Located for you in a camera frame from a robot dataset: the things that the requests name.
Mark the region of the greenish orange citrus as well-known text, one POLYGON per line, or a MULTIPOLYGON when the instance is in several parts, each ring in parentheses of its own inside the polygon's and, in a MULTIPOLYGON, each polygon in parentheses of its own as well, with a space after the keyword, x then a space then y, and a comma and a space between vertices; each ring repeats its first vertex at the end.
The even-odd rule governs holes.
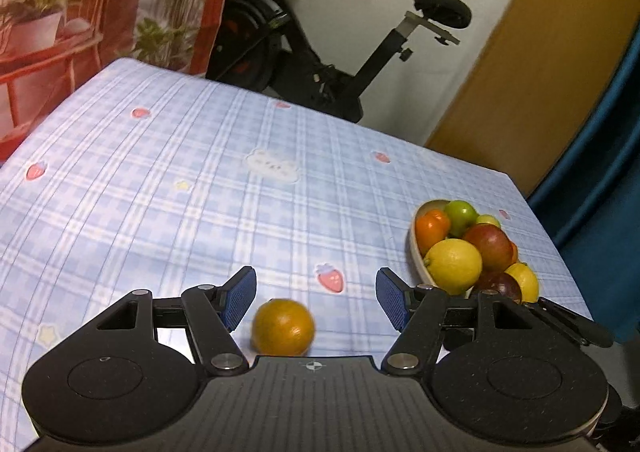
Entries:
POLYGON ((299 357, 314 341, 316 324, 309 310, 291 299, 271 299, 256 311, 250 340, 258 354, 299 357))

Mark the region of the light green apple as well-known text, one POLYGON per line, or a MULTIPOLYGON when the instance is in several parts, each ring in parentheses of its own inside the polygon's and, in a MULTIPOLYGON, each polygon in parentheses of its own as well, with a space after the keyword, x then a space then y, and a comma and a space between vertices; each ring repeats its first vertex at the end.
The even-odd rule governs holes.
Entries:
POLYGON ((491 215, 488 215, 487 213, 485 213, 484 215, 479 215, 476 220, 475 220, 476 224, 490 224, 493 225, 494 227, 498 227, 498 229, 500 229, 501 227, 501 223, 500 221, 491 215))

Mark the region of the dark purple mangosteen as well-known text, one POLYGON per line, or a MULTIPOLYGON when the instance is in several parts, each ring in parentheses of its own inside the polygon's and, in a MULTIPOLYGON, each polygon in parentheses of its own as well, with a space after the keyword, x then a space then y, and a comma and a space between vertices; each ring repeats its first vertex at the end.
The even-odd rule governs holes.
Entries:
POLYGON ((483 291, 495 291, 515 303, 522 302, 522 291, 518 282, 506 272, 487 271, 480 275, 472 289, 473 294, 480 294, 483 291))

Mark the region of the teal curtain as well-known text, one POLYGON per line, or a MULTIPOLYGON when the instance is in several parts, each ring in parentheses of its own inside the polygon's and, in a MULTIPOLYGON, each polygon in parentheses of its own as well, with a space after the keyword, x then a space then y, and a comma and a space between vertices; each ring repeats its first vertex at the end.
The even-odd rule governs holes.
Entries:
POLYGON ((529 196, 593 319, 639 334, 639 41, 574 141, 529 196))

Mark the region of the small orange kumquat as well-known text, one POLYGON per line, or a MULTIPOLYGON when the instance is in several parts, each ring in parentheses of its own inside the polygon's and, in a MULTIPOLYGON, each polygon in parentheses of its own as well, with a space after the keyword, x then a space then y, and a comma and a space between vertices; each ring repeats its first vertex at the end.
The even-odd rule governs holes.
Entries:
POLYGON ((429 210, 416 219, 414 230, 420 255, 424 257, 435 244, 445 239, 449 228, 450 221, 446 213, 440 209, 429 210))

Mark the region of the large yellow lemon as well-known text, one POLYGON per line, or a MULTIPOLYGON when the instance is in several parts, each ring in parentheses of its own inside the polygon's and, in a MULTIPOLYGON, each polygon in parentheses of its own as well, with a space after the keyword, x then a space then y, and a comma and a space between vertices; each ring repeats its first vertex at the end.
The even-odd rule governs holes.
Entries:
POLYGON ((524 262, 515 262, 506 269, 518 283, 521 290, 522 302, 533 303, 539 298, 539 283, 534 271, 524 262))

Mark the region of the orange mandarin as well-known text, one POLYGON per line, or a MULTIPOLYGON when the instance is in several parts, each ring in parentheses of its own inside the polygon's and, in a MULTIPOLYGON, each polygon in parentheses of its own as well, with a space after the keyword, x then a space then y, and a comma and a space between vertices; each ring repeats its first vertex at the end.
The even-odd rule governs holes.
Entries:
POLYGON ((510 241, 511 249, 512 249, 512 258, 511 264, 518 262, 518 246, 514 244, 514 242, 510 241))

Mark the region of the beige round plate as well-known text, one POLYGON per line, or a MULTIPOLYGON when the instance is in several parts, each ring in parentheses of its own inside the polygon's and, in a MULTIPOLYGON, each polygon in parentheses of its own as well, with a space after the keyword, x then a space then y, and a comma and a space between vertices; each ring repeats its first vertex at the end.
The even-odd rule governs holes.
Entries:
POLYGON ((409 227, 409 248, 422 281, 452 296, 465 296, 483 271, 480 252, 470 242, 454 236, 448 201, 436 199, 421 205, 409 227))

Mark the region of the printed fabric backdrop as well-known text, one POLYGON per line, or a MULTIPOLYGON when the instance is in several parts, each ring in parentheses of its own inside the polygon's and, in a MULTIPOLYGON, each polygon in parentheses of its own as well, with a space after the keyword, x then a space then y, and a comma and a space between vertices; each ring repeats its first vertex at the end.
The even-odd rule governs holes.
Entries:
POLYGON ((201 76, 224 0, 1 0, 1 157, 113 60, 201 76))

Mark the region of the blue plaid tablecloth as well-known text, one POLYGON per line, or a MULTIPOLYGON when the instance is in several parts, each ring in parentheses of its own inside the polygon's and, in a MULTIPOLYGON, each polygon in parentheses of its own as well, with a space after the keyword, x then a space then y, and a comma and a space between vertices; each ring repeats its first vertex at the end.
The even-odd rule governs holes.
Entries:
POLYGON ((434 199, 498 218, 542 296, 587 312, 507 175, 233 86, 107 66, 1 169, 2 449, 35 439, 27 368, 139 288, 176 297, 249 265, 258 302, 310 310, 312 354, 381 359, 396 334, 375 274, 416 278, 408 230, 434 199))

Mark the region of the red apple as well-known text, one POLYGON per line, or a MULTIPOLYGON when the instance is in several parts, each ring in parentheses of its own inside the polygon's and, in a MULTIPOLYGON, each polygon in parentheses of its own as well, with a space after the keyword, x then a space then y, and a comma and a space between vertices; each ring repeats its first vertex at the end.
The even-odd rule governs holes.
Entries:
POLYGON ((512 264, 512 243, 498 227, 487 223, 473 225, 462 238, 478 250, 485 271, 503 272, 512 264))

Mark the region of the dark green apple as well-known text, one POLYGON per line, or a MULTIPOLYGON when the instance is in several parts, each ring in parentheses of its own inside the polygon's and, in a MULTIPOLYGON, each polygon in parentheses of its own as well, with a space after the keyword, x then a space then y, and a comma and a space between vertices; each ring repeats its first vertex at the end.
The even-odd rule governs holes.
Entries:
POLYGON ((450 201, 444 207, 449 221, 450 228, 448 235, 461 237, 464 232, 475 224, 478 217, 476 209, 467 201, 450 201))

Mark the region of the wooden door panel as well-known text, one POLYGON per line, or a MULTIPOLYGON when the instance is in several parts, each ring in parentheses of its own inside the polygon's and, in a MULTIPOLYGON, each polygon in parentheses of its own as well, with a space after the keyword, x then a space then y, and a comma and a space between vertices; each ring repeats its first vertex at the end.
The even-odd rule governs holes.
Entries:
POLYGON ((511 0, 427 147, 529 195, 599 103, 638 21, 639 0, 511 0))

